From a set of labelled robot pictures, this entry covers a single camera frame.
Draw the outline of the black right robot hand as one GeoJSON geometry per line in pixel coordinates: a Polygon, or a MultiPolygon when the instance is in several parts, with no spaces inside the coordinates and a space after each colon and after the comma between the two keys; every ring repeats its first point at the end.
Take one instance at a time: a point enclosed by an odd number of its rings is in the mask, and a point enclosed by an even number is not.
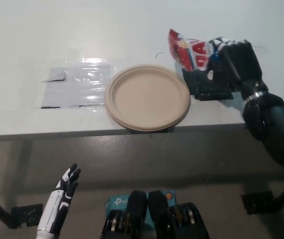
{"type": "Polygon", "coordinates": [[[218,37],[209,43],[214,53],[209,58],[208,68],[213,71],[216,84],[240,92],[244,101],[269,91],[262,80],[262,70],[249,41],[218,37]]]}

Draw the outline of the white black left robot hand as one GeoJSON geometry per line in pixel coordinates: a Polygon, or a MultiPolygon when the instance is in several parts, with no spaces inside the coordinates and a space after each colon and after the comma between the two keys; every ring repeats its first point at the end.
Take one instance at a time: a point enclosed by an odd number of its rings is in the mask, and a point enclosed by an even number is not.
{"type": "Polygon", "coordinates": [[[74,163],[51,192],[37,228],[37,239],[57,239],[78,186],[81,169],[74,163]]]}

